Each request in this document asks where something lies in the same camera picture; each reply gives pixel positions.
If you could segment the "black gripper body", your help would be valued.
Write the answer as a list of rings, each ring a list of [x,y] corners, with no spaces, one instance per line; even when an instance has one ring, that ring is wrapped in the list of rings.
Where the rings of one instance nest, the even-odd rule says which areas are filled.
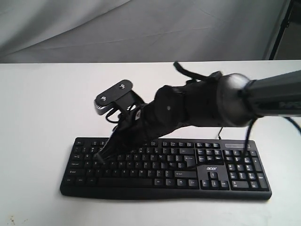
[[[118,122],[110,136],[110,149],[130,151],[162,136],[162,123],[153,103],[142,104]]]

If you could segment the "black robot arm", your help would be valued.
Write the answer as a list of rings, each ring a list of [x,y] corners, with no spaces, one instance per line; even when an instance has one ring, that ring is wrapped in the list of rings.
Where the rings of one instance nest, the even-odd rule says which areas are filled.
[[[203,76],[183,70],[183,86],[164,85],[145,103],[122,80],[94,101],[99,115],[119,112],[111,136],[95,155],[100,163],[187,126],[246,127],[264,116],[299,117],[301,73],[250,80],[239,73]]]

